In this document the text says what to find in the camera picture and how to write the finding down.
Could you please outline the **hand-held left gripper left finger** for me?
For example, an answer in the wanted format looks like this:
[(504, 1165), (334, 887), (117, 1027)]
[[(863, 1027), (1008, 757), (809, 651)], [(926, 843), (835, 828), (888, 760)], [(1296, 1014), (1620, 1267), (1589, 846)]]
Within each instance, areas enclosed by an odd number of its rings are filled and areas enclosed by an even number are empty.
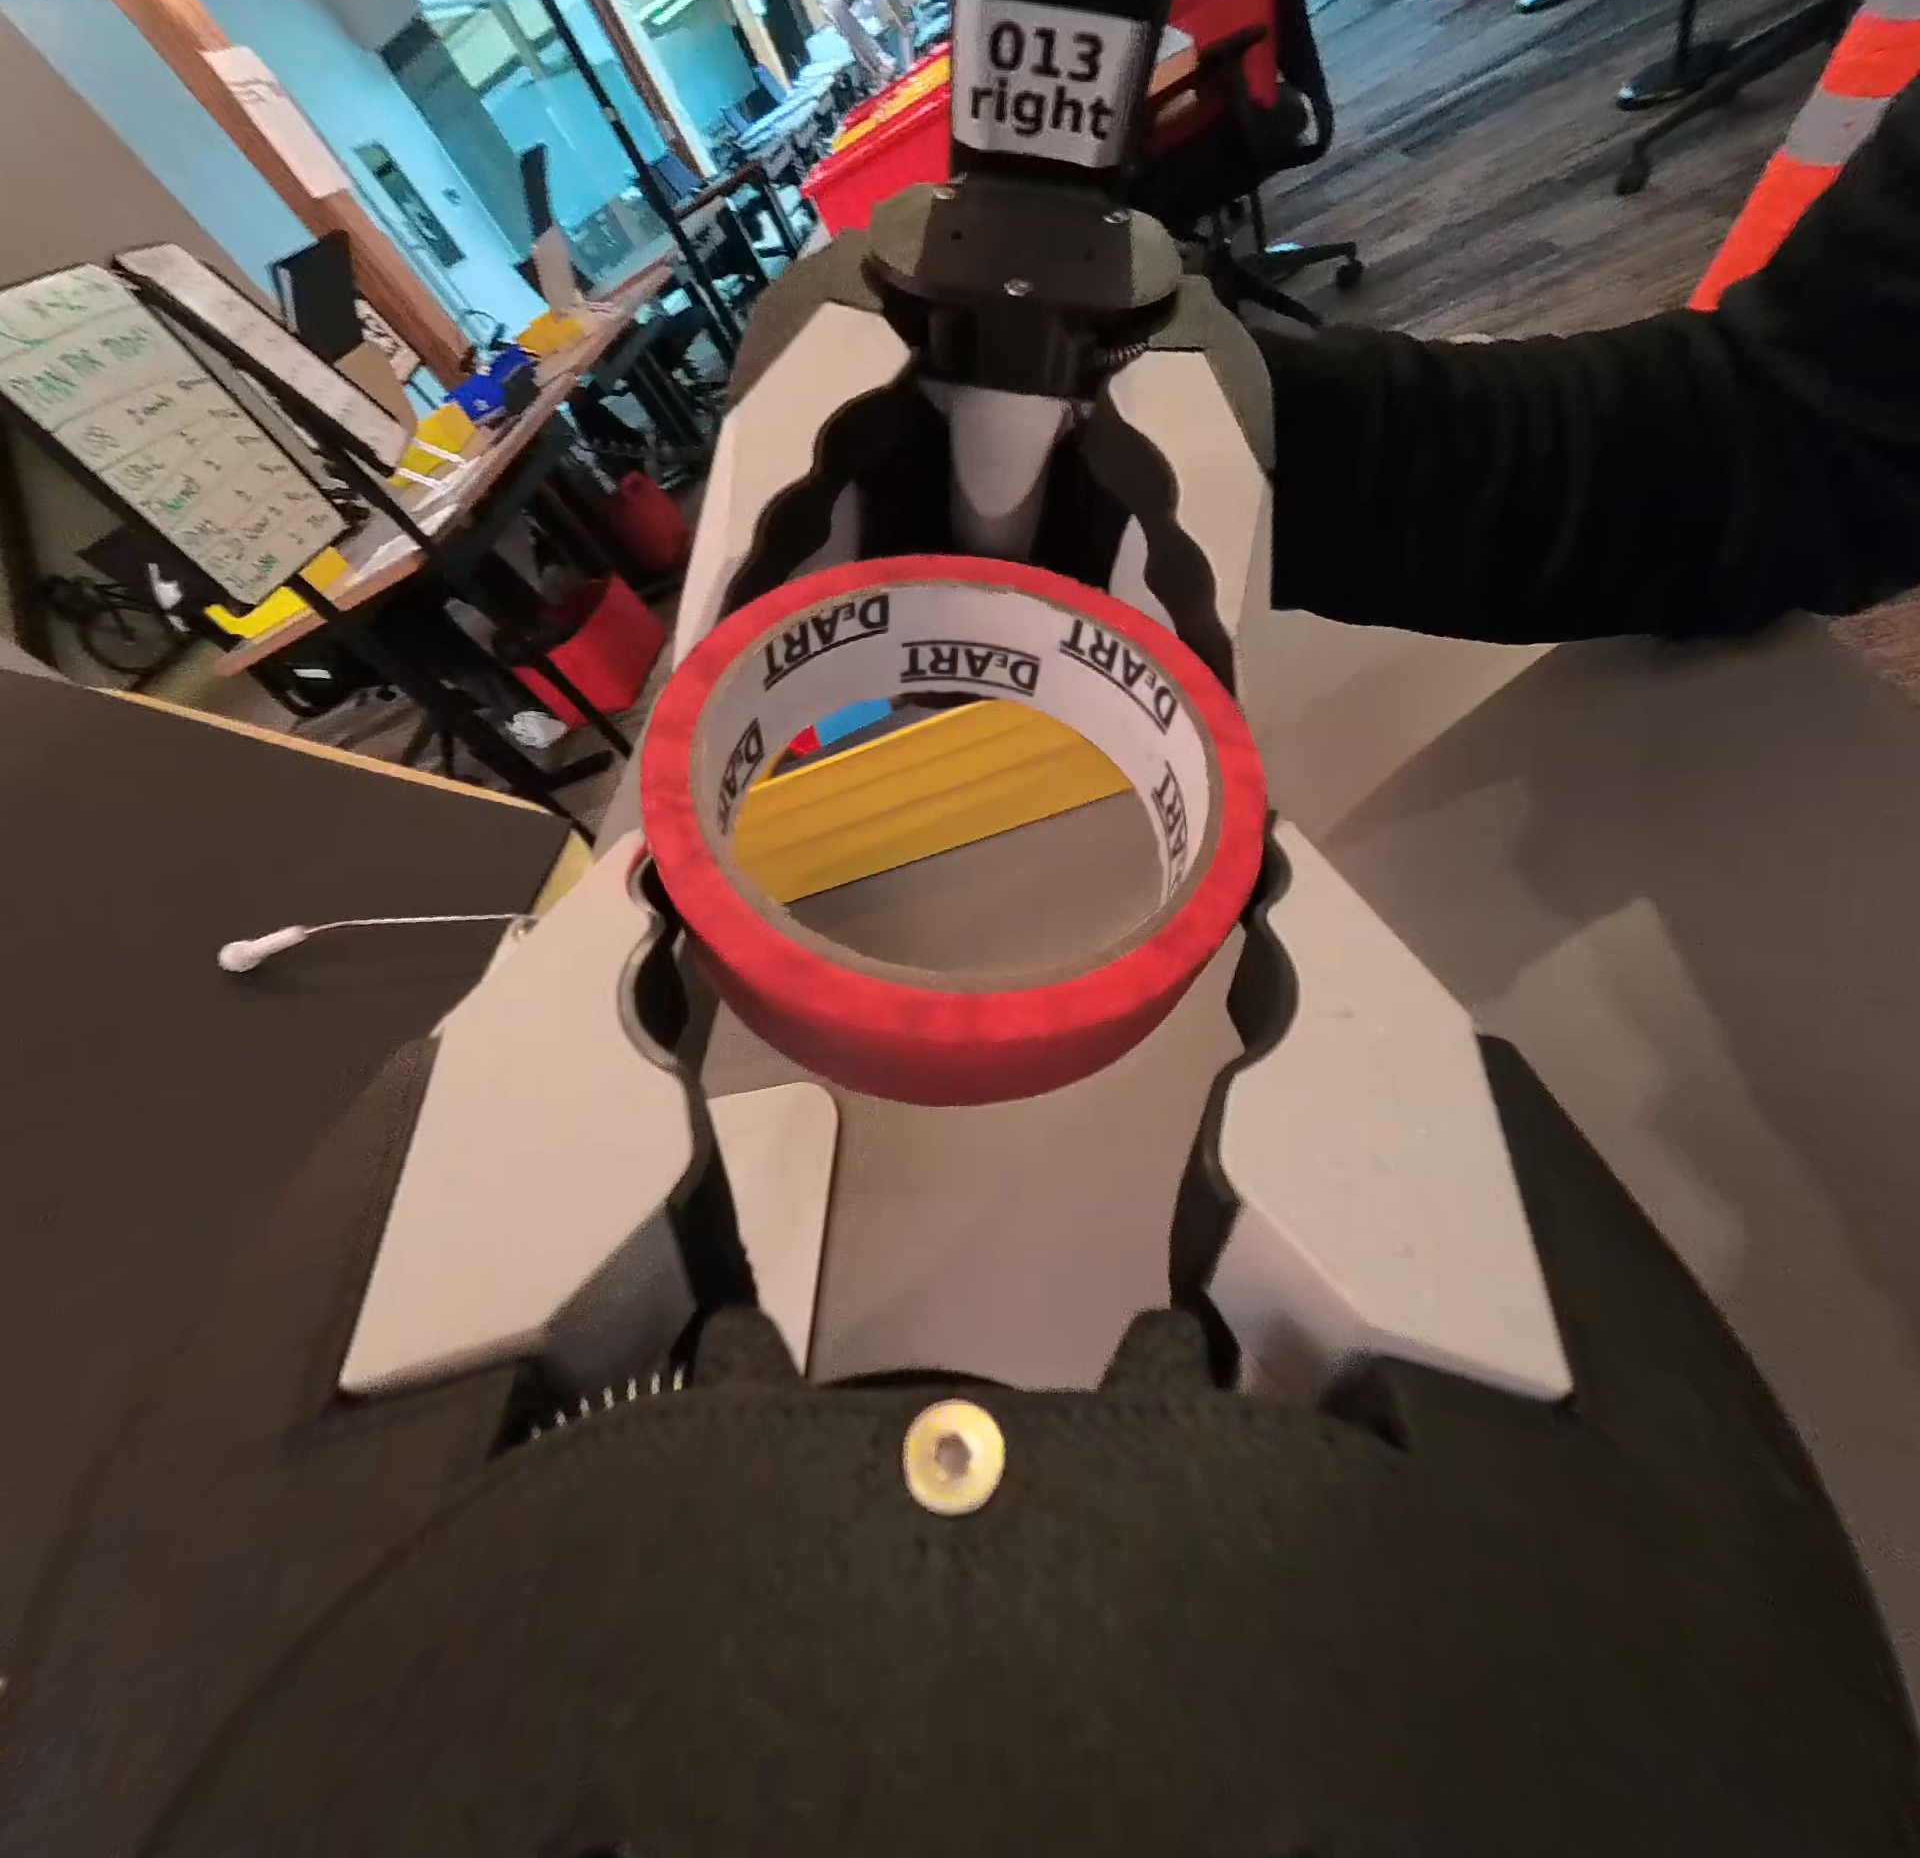
[(756, 1281), (709, 1112), (642, 989), (676, 924), (628, 832), (445, 1018), (341, 1365), (349, 1398), (535, 1366), (596, 1398)]

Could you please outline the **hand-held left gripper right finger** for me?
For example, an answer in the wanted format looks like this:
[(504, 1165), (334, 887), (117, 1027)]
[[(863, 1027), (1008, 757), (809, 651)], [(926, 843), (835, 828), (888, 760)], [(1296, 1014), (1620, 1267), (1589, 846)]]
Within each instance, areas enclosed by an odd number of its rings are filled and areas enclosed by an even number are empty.
[(1571, 1366), (1470, 1014), (1291, 824), (1240, 918), (1173, 1203), (1218, 1380), (1323, 1401), (1379, 1362), (1562, 1403)]

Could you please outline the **red tape roll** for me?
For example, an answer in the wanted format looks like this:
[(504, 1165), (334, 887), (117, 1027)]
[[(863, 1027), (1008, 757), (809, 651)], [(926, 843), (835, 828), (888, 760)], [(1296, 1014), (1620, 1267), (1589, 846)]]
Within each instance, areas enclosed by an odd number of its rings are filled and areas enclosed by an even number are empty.
[[(1013, 985), (857, 959), (741, 871), (751, 788), (805, 727), (888, 691), (962, 691), (1074, 730), (1139, 799), (1161, 900), (1139, 930)], [(980, 555), (892, 555), (781, 582), (664, 684), (642, 837), (689, 945), (762, 1040), (907, 1105), (1033, 1098), (1157, 1031), (1254, 894), (1267, 788), (1240, 706), (1167, 626), (1078, 579)]]

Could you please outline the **person's right forearm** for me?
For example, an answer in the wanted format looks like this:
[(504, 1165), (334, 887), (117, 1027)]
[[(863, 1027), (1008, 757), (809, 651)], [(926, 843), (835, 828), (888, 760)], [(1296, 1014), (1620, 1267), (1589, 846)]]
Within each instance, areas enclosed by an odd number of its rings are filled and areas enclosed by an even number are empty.
[(1918, 89), (1714, 313), (1256, 346), (1277, 610), (1494, 647), (1864, 614), (1918, 585)]

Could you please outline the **red plastic crate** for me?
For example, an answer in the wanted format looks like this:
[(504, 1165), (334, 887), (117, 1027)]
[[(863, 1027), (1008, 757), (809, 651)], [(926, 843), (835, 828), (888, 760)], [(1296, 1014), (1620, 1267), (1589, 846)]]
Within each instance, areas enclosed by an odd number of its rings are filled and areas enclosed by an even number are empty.
[(865, 229), (872, 209), (950, 171), (950, 48), (929, 51), (841, 121), (828, 153), (805, 179), (827, 238)]

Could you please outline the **white rounded plate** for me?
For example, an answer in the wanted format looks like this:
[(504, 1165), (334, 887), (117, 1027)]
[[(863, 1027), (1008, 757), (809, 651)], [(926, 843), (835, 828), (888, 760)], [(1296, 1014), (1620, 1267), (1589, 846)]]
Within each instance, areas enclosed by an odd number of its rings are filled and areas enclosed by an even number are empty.
[(818, 1082), (708, 1105), (756, 1310), (806, 1376), (823, 1285), (841, 1112)]

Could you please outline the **black panel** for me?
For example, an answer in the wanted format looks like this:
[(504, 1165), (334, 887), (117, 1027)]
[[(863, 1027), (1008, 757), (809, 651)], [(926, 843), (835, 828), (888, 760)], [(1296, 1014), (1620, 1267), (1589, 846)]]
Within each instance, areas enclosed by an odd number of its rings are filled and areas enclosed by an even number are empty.
[(3, 1646), (136, 1369), (364, 1076), (433, 1027), (568, 825), (338, 751), (3, 675)]

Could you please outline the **black office chair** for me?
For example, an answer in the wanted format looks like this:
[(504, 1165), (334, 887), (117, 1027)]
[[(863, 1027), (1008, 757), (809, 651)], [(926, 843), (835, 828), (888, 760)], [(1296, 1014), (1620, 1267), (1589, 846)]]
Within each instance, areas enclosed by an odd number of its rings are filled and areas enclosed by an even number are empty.
[(1639, 197), (1644, 191), (1654, 150), (1680, 128), (1726, 107), (1741, 91), (1813, 48), (1834, 48), (1860, 5), (1861, 0), (1806, 0), (1745, 38), (1705, 38), (1696, 30), (1698, 0), (1680, 0), (1664, 60), (1646, 66), (1617, 95), (1617, 107), (1625, 114), (1664, 111), (1631, 140), (1617, 174), (1617, 194)]
[(1316, 332), (1323, 318), (1288, 284), (1323, 270), (1356, 289), (1353, 241), (1270, 241), (1263, 191), (1327, 157), (1331, 91), (1307, 0), (1172, 0), (1193, 44), (1187, 81), (1155, 106), (1139, 207), (1155, 215), (1220, 303)]

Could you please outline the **wooden desk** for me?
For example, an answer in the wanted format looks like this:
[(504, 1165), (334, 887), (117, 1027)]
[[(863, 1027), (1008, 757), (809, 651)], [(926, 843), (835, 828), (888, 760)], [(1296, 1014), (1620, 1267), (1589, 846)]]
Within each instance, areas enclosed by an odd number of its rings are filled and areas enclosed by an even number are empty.
[(318, 626), (334, 630), (408, 579), (452, 579), (459, 555), (480, 552), (535, 499), (559, 513), (559, 539), (586, 539), (593, 520), (578, 524), (560, 497), (550, 494), (553, 477), (578, 452), (568, 403), (582, 385), (628, 367), (647, 338), (647, 310), (668, 283), (672, 267), (649, 263), (559, 318), (559, 339), (539, 342), (531, 365), (508, 378), (513, 389), (531, 386), (516, 394), (516, 408), (492, 416), (462, 450), (443, 450), (445, 474), (418, 481), (418, 506), (399, 502), (399, 516), (376, 516), (349, 539), (346, 578), (338, 585), (288, 582), (288, 595), (302, 596), (302, 610), (224, 654), (222, 675), (251, 670)]

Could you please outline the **black stand pole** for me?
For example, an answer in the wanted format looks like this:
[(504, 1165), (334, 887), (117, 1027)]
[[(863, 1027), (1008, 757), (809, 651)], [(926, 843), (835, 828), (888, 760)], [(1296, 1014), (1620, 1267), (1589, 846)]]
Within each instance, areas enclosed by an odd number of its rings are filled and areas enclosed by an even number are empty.
[(599, 81), (593, 60), (588, 59), (578, 30), (566, 20), (563, 8), (559, 0), (539, 0), (546, 22), (553, 26), (556, 37), (560, 38), (573, 66), (582, 78), (593, 107), (599, 111), (603, 121), (607, 125), (614, 140), (620, 150), (628, 156), (628, 162), (632, 167), (632, 176), (637, 183), (642, 197), (647, 200), (649, 209), (661, 219), (667, 236), (672, 238), (672, 245), (684, 267), (684, 288), (689, 299), (694, 299), (705, 313), (708, 313), (708, 325), (712, 332), (712, 342), (720, 353), (720, 358), (733, 367), (737, 363), (741, 350), (741, 323), (727, 307), (720, 289), (712, 283), (712, 273), (708, 270), (708, 263), (698, 258), (697, 244), (689, 238), (679, 207), (667, 197), (661, 183), (655, 179), (651, 169), (647, 167), (647, 157), (642, 156), (637, 140), (628, 129), (628, 118), (620, 114), (607, 85)]

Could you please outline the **yellow plastic bin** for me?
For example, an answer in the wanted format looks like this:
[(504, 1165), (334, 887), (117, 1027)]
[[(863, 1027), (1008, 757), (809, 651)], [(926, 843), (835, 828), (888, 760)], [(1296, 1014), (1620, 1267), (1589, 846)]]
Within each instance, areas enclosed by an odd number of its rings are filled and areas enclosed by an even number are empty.
[(788, 762), (741, 804), (733, 858), (794, 906), (1129, 793), (1066, 723), (1012, 701), (894, 701), (865, 731)]

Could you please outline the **black framed white board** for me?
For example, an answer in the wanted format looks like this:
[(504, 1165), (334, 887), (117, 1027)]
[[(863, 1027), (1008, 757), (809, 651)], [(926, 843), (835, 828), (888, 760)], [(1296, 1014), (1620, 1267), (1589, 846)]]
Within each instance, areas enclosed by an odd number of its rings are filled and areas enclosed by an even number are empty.
[(412, 422), (312, 353), (302, 338), (195, 254), (178, 244), (136, 245), (113, 254), (110, 267), (157, 310), (205, 338), (296, 426), (328, 448), (349, 450), (376, 474), (396, 472), (412, 450)]

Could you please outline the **white paper sign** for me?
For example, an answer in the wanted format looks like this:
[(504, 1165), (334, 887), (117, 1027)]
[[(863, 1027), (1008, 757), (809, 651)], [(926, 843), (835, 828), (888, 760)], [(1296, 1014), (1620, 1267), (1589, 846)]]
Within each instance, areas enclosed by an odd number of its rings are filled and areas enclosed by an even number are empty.
[(201, 59), (306, 197), (352, 191), (352, 176), (321, 129), (251, 48), (208, 51)]

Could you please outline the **whiteboard with green writing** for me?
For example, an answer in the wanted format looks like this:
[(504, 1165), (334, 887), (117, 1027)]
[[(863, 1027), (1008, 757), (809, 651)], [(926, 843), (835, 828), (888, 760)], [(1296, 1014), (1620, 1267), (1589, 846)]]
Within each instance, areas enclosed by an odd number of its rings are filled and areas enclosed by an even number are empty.
[(3, 403), (240, 607), (349, 535), (302, 463), (100, 266), (3, 288)]

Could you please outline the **orange reflective vest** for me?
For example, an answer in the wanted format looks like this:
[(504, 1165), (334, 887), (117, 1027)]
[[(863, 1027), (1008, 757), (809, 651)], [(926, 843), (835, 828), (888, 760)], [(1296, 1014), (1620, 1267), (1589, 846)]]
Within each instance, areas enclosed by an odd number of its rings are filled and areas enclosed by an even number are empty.
[(1715, 310), (1726, 289), (1754, 276), (1778, 251), (1915, 81), (1918, 0), (1861, 0), (1824, 64), (1813, 98), (1694, 288), (1687, 310)]

